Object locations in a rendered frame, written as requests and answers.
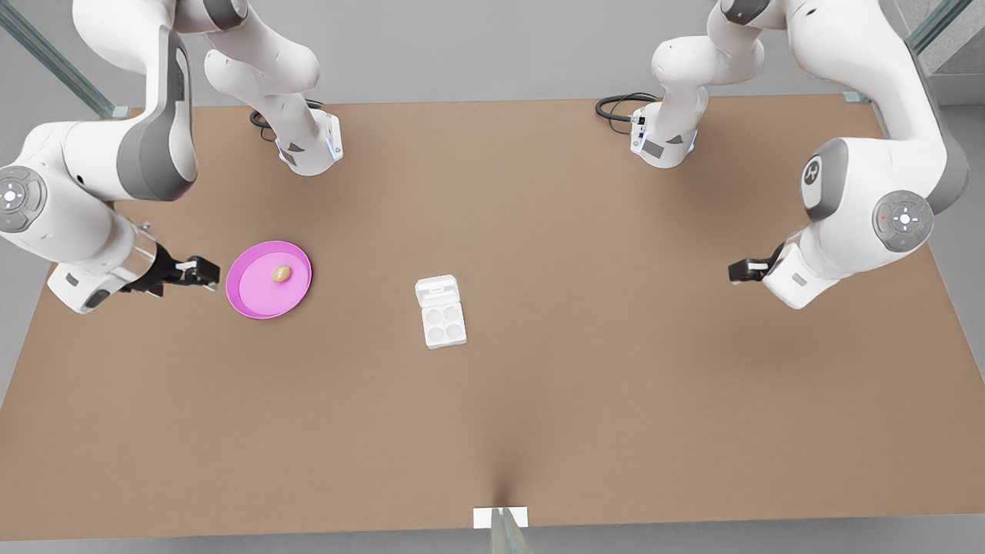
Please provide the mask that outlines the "white egg box lid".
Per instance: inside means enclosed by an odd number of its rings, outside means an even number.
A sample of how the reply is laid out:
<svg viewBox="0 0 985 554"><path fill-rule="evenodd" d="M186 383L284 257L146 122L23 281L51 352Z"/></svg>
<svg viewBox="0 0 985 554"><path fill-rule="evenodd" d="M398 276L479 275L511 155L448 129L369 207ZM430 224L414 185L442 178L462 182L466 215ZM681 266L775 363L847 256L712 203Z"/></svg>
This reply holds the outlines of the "white egg box lid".
<svg viewBox="0 0 985 554"><path fill-rule="evenodd" d="M441 275L416 281L415 294L421 309L458 304L459 287L453 275Z"/></svg>

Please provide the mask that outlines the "white egg box base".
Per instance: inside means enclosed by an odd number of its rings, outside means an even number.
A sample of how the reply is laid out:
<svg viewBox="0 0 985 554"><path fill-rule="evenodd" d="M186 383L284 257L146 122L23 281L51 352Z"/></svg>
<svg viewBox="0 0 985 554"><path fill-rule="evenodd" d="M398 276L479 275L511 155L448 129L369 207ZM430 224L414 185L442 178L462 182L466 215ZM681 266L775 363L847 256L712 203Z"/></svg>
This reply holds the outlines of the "white egg box base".
<svg viewBox="0 0 985 554"><path fill-rule="evenodd" d="M439 349L467 342L461 302L425 306L421 311L426 347Z"/></svg>

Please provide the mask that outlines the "pink round plate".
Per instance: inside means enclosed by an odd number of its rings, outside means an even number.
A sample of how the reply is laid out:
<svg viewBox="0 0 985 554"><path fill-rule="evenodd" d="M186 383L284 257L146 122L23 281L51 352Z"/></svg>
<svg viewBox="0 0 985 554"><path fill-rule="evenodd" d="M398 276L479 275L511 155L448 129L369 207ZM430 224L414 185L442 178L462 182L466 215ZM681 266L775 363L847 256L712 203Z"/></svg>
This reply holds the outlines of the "pink round plate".
<svg viewBox="0 0 985 554"><path fill-rule="evenodd" d="M292 277L274 283L278 265L292 267ZM292 311L309 293L312 267L305 250L291 242L256 243L236 257L226 275L225 293L231 306L251 319L273 319Z"/></svg>

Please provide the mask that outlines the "silver frame post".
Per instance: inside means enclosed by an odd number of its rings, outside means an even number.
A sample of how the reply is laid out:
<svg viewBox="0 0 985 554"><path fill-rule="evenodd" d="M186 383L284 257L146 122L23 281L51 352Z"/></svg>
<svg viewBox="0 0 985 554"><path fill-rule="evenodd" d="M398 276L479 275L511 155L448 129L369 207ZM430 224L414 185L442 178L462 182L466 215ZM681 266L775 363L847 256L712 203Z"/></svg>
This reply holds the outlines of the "silver frame post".
<svg viewBox="0 0 985 554"><path fill-rule="evenodd" d="M88 80L58 48L22 15L9 0L0 0L0 28L49 73L52 73L76 98L84 102L96 116L111 119L119 115L113 105L98 88Z"/></svg>
<svg viewBox="0 0 985 554"><path fill-rule="evenodd" d="M908 35L907 45L914 54L925 52L958 15L967 10L973 0L942 0Z"/></svg>
<svg viewBox="0 0 985 554"><path fill-rule="evenodd" d="M490 554L533 554L510 508L490 512Z"/></svg>

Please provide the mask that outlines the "white post foot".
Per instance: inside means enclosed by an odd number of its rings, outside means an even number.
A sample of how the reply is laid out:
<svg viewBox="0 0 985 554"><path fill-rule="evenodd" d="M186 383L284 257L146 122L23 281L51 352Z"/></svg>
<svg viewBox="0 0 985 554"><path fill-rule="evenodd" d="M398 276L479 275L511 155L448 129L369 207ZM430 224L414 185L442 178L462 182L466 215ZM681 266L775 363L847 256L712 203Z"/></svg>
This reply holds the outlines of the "white post foot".
<svg viewBox="0 0 985 554"><path fill-rule="evenodd" d="M491 529L493 516L504 516L510 511L517 526L528 527L528 507L479 507L472 510L472 527L474 529Z"/></svg>

